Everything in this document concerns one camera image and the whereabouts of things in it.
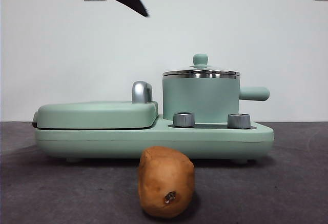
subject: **lid knob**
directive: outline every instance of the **lid knob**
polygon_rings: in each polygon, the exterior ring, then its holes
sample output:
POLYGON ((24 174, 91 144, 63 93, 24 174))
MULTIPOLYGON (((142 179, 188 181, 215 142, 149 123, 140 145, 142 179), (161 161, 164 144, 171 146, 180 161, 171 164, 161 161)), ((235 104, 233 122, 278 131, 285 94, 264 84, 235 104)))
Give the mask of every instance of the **lid knob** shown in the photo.
POLYGON ((206 67, 209 57, 206 54, 196 54, 193 57, 194 66, 206 67))

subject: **pot lid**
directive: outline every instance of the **pot lid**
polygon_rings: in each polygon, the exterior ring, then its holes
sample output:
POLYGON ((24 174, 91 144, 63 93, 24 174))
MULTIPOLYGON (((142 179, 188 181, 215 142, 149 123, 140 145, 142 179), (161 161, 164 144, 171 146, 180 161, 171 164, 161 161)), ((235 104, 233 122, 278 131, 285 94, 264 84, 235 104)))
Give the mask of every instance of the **pot lid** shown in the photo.
POLYGON ((206 54, 196 54, 193 57, 194 65, 175 71, 165 72, 163 76, 183 75, 188 78, 239 78, 240 73, 208 65, 209 57, 206 54))

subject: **gray table surface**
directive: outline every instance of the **gray table surface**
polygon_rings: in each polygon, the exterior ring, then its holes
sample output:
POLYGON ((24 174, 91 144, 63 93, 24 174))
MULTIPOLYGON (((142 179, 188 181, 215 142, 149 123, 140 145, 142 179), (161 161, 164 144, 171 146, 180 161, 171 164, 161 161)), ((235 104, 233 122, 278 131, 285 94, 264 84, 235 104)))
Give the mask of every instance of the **gray table surface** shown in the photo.
POLYGON ((168 221, 140 208, 138 160, 68 164, 35 145, 31 123, 1 123, 1 223, 328 223, 328 123, 262 124, 269 154, 192 160, 193 200, 168 221))

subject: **toy kitchen appliance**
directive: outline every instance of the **toy kitchen appliance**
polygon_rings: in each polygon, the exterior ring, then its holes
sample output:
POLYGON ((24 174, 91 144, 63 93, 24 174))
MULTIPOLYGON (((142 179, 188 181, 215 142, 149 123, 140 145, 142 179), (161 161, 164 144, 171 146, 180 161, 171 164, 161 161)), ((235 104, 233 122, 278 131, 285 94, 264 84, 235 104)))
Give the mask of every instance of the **toy kitchen appliance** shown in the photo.
POLYGON ((165 146, 189 158, 245 163, 272 147, 273 130, 239 114, 239 100, 267 100, 264 87, 240 88, 240 74, 207 65, 196 54, 188 68, 163 74, 163 115, 152 87, 135 82, 132 101, 52 104, 33 119, 37 145, 67 161, 140 158, 143 149, 165 146))

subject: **brown potato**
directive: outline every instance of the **brown potato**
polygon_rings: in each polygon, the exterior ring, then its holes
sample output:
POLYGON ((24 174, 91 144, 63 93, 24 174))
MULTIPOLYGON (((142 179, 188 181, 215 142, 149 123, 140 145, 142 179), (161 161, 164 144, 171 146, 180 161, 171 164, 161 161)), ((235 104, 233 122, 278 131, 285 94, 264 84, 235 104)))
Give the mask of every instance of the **brown potato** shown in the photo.
POLYGON ((194 192, 194 165, 181 152, 154 146, 145 149, 138 168, 141 207, 150 215, 172 218, 182 213, 194 192))

